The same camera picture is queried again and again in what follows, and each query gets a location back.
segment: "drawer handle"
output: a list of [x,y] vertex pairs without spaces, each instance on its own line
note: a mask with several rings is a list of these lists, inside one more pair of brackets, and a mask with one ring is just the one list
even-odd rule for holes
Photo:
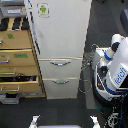
[[9,62],[9,59],[6,60],[6,61],[0,61],[0,64],[3,64],[3,63],[8,63]]
[[52,82],[54,82],[56,84],[66,84],[70,81],[69,80],[53,80]]
[[1,87],[1,92],[19,92],[20,87],[18,86],[17,90],[4,90],[4,86]]
[[51,64],[54,64],[54,65],[57,65],[57,66],[64,66],[64,65],[66,65],[66,64],[69,64],[69,63],[71,63],[71,61],[66,61],[66,62],[64,62],[64,63],[56,63],[55,61],[50,61],[50,63]]
[[8,73],[0,73],[0,75],[15,75],[16,71],[14,72],[8,72]]
[[0,40],[0,44],[2,44],[2,40]]

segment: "label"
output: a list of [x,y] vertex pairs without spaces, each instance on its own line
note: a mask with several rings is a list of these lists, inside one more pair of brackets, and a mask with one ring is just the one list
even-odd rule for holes
[[28,58],[26,53],[21,53],[21,54],[13,54],[14,58]]
[[1,58],[6,58],[6,56],[5,55],[1,55]]
[[8,14],[20,14],[20,9],[7,10]]
[[13,37],[13,34],[11,34],[11,33],[9,33],[9,34],[7,34],[8,35],[8,38],[9,39],[13,39],[14,37]]
[[13,68],[9,68],[9,70],[11,70],[11,69],[13,69]]
[[116,73],[114,74],[114,76],[112,78],[112,80],[114,81],[114,83],[117,87],[121,86],[121,84],[123,83],[127,74],[128,74],[127,69],[122,64],[120,64]]
[[37,4],[39,17],[49,17],[49,5],[45,3]]

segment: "black floor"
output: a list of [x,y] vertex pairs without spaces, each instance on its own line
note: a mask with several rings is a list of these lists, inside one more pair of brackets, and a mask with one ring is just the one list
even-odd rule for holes
[[[120,23],[120,12],[128,8],[128,1],[107,0],[104,4],[93,0],[85,52],[91,52],[91,45],[108,47],[111,36],[120,33],[126,36]],[[88,72],[83,71],[81,78],[86,79]],[[98,117],[103,128],[105,119],[100,110],[87,109],[86,95],[79,92],[77,99],[46,100],[45,98],[20,99],[18,105],[0,104],[0,128],[28,128],[34,115],[41,115],[40,125],[79,125],[83,128],[92,128],[91,115]]]

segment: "white cabinet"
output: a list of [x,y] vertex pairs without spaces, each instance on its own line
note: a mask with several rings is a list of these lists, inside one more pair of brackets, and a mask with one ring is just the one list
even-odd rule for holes
[[91,1],[24,0],[48,99],[77,97]]

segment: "wooden drawer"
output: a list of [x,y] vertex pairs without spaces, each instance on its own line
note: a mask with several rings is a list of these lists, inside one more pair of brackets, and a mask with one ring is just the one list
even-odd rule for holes
[[35,65],[31,49],[24,50],[0,50],[1,66],[27,66]]
[[39,79],[25,82],[0,82],[0,93],[39,92]]
[[47,99],[77,98],[79,79],[43,79]]
[[28,31],[1,31],[0,49],[31,48]]
[[80,77],[82,59],[39,60],[39,65],[43,78]]
[[0,77],[14,77],[14,76],[35,76],[39,75],[37,66],[20,66],[20,67],[1,67]]

